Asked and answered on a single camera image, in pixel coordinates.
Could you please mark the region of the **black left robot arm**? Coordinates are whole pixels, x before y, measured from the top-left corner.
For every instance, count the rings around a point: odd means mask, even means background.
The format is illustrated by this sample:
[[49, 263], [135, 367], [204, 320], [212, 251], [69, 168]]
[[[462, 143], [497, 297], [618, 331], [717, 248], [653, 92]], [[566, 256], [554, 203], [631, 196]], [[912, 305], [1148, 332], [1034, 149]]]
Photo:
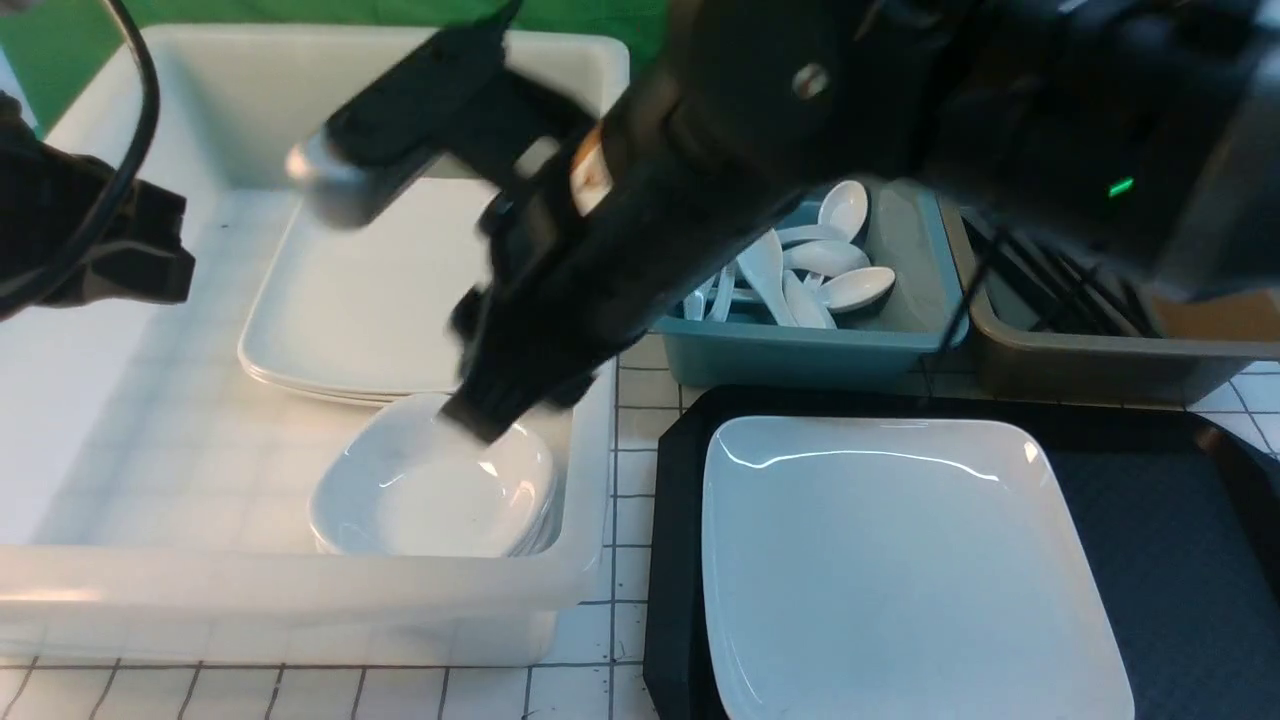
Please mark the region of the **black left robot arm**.
[[20, 101], [3, 95], [1, 314], [83, 307], [101, 300], [178, 305], [195, 256], [180, 232], [187, 201], [140, 178], [161, 111], [154, 56], [122, 1], [106, 9], [141, 85], [134, 132], [118, 164], [45, 143]]

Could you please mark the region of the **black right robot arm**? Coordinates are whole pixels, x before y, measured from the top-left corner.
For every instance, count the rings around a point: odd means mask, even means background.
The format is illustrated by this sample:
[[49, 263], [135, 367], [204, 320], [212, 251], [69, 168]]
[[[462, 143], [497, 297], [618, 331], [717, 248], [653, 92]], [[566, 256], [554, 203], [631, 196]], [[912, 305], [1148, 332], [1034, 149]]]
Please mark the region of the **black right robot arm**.
[[675, 1], [492, 251], [443, 414], [483, 443], [810, 188], [909, 179], [1180, 300], [1277, 284], [1263, 1]]

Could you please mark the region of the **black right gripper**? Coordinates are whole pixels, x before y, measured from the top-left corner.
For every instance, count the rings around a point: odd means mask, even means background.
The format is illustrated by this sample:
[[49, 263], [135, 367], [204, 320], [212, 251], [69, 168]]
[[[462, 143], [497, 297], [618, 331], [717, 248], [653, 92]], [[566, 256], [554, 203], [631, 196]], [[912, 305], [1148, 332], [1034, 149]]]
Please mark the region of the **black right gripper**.
[[463, 356], [443, 415], [484, 445], [536, 406], [577, 404], [701, 270], [700, 208], [648, 182], [588, 214], [567, 191], [502, 192], [477, 225], [492, 279], [452, 313]]

